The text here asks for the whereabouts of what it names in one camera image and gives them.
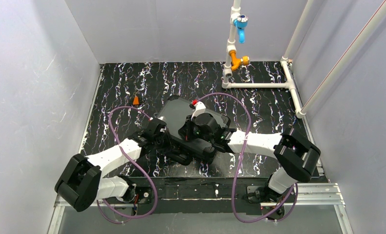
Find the black poker set case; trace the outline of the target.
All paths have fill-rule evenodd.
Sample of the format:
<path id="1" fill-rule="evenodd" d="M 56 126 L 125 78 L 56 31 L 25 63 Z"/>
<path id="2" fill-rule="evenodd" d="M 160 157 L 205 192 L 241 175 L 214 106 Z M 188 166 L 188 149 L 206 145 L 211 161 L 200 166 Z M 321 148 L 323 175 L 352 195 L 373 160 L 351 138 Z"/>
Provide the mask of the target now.
<path id="1" fill-rule="evenodd" d="M 167 129 L 171 136 L 172 149 L 165 154 L 157 152 L 184 166 L 189 165 L 193 159 L 212 163 L 216 153 L 220 152 L 209 142 L 202 139 L 186 141 L 179 135 L 178 130 L 184 125 L 186 117 L 193 115 L 193 103 L 197 104 L 197 101 L 188 101 L 173 95 L 168 98 L 158 113 L 158 117 L 163 118 L 163 121 L 167 124 Z M 204 113 L 210 113 L 220 125 L 225 126 L 222 122 L 222 114 L 207 109 Z"/>

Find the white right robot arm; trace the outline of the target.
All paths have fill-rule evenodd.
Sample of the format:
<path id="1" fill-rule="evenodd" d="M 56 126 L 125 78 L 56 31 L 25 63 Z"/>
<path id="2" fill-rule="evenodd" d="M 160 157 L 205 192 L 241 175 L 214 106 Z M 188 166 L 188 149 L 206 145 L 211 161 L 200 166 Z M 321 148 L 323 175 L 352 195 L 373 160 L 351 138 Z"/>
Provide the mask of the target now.
<path id="1" fill-rule="evenodd" d="M 244 152 L 277 159 L 281 167 L 267 183 L 267 190 L 277 194 L 296 182 L 310 182 L 321 154 L 317 146 L 293 128 L 276 134 L 246 133 L 221 126 L 209 113 L 188 116 L 178 133 L 185 141 L 201 139 L 220 152 Z"/>

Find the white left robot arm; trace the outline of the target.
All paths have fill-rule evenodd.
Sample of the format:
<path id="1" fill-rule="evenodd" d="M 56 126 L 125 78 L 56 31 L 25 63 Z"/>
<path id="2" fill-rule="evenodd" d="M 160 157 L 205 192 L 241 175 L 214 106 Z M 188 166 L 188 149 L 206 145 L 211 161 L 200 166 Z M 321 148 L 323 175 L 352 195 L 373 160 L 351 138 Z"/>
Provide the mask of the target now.
<path id="1" fill-rule="evenodd" d="M 142 155 L 157 148 L 167 135 L 166 123 L 152 118 L 146 128 L 114 147 L 90 156 L 72 156 L 55 184 L 55 192 L 77 212 L 97 200 L 125 196 L 132 183 L 106 175 L 126 163 L 136 163 Z"/>

